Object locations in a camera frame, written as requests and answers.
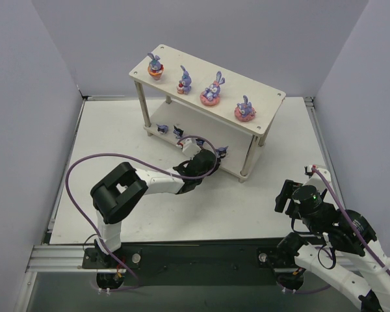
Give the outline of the large bunny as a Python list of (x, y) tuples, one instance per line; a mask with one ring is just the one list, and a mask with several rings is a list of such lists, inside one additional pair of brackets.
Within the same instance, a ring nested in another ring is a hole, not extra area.
[(201, 94), (200, 101), (203, 105), (208, 107), (214, 107), (220, 103), (220, 91), (221, 85), (225, 83), (225, 78), (222, 76), (222, 72), (216, 73), (216, 79), (210, 84)]

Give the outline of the purple imp figure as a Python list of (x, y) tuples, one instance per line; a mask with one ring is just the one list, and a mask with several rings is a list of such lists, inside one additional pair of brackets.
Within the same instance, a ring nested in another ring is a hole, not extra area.
[(157, 132), (160, 134), (167, 134), (169, 127), (165, 124), (157, 124)]

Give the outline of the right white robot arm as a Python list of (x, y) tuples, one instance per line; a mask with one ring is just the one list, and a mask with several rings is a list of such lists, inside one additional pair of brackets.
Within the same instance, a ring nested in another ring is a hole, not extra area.
[(295, 293), (298, 277), (310, 272), (360, 311), (390, 311), (390, 257), (365, 217), (325, 201), (332, 191), (330, 181), (316, 175), (306, 183), (284, 182), (275, 210), (307, 229), (292, 231), (278, 244), (275, 262), (296, 267), (279, 282)]

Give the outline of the purple-headed figure black bow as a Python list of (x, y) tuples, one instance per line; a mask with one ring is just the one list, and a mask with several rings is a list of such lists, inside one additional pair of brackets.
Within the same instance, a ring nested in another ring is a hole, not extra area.
[(224, 146), (216, 149), (216, 155), (219, 159), (224, 159), (228, 154), (229, 146)]

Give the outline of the black-headed figure purple bow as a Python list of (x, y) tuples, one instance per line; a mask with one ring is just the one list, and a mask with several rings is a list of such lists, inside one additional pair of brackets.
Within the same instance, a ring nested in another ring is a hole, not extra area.
[(203, 139), (197, 138), (196, 143), (199, 147), (203, 148), (205, 141)]

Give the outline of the black imp figure front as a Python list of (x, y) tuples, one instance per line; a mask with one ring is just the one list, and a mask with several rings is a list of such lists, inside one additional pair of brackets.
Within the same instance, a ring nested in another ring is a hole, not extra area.
[(184, 130), (175, 125), (173, 128), (173, 134), (176, 139), (180, 140), (184, 135)]

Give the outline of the purple bunny with red cake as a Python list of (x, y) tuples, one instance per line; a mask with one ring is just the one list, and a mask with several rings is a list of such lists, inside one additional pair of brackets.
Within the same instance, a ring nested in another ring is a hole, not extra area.
[(180, 65), (180, 67), (183, 70), (183, 74), (177, 85), (177, 93), (187, 95), (192, 88), (191, 87), (192, 79), (188, 71), (185, 69), (185, 67), (183, 65)]

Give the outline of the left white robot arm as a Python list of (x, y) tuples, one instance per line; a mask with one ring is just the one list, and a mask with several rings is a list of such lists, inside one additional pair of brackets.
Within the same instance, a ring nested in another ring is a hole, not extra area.
[(220, 159), (207, 149), (165, 173), (120, 163), (90, 191), (97, 211), (98, 248), (106, 255), (120, 249), (122, 221), (144, 195), (190, 192), (202, 183), (203, 175), (211, 175), (219, 166)]

